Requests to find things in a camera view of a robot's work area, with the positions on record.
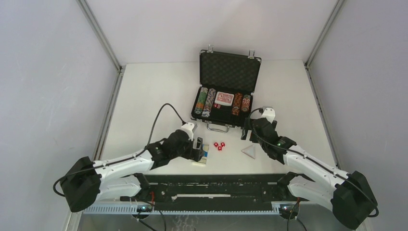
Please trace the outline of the blue texas holdem card box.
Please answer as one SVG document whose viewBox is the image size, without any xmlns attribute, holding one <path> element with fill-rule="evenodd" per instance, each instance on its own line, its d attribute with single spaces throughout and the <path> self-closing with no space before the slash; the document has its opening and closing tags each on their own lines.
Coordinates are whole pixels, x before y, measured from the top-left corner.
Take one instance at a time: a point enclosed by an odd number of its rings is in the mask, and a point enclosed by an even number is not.
<svg viewBox="0 0 408 231">
<path fill-rule="evenodd" d="M 207 156 L 208 156 L 208 151 L 209 151 L 209 145 L 208 144 L 203 144 L 202 145 L 203 148 L 203 152 L 204 155 L 201 157 L 201 159 L 196 162 L 196 161 L 192 161 L 192 164 L 194 165 L 201 165 L 201 166 L 205 166 L 206 162 L 207 162 Z"/>
</svg>

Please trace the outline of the black poker set case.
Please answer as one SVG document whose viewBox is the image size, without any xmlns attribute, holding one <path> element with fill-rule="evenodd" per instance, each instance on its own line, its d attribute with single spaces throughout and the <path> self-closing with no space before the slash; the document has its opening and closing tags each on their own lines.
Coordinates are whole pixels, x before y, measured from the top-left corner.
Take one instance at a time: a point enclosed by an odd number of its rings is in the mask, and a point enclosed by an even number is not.
<svg viewBox="0 0 408 231">
<path fill-rule="evenodd" d="M 255 56 L 250 50 L 248 55 L 233 54 L 214 51 L 213 46 L 199 53 L 199 82 L 193 107 L 191 119 L 208 124 L 221 125 L 232 128 L 241 128 L 252 109 L 253 94 L 262 64 L 262 59 Z M 214 89 L 216 93 L 224 92 L 235 96 L 249 95 L 247 111 L 239 110 L 233 114 L 233 105 L 222 105 L 219 108 L 211 108 L 209 116 L 196 113 L 196 104 L 199 101 L 201 88 Z"/>
</svg>

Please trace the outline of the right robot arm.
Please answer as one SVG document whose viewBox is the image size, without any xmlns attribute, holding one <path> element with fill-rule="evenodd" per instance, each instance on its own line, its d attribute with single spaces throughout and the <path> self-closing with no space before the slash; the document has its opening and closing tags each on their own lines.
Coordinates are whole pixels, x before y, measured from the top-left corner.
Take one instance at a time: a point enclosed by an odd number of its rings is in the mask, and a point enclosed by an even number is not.
<svg viewBox="0 0 408 231">
<path fill-rule="evenodd" d="M 360 172 L 348 173 L 308 154 L 295 141 L 279 136 L 276 121 L 250 119 L 243 133 L 252 132 L 251 141 L 258 143 L 269 158 L 300 171 L 289 172 L 278 187 L 283 200 L 300 197 L 333 213 L 345 227 L 355 230 L 366 218 L 379 215 L 378 202 L 367 178 Z"/>
</svg>

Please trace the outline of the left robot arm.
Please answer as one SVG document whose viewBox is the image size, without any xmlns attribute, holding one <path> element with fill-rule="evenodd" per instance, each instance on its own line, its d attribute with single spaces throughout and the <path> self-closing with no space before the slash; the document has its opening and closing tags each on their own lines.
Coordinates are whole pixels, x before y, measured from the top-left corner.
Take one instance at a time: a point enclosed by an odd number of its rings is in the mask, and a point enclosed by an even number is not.
<svg viewBox="0 0 408 231">
<path fill-rule="evenodd" d="M 73 213 L 104 199 L 134 196 L 143 201 L 151 191 L 142 174 L 166 166 L 178 157 L 198 162 L 203 156 L 203 139 L 190 138 L 187 132 L 177 129 L 168 138 L 121 158 L 104 161 L 80 158 L 56 183 L 62 189 L 59 195 L 66 199 Z"/>
</svg>

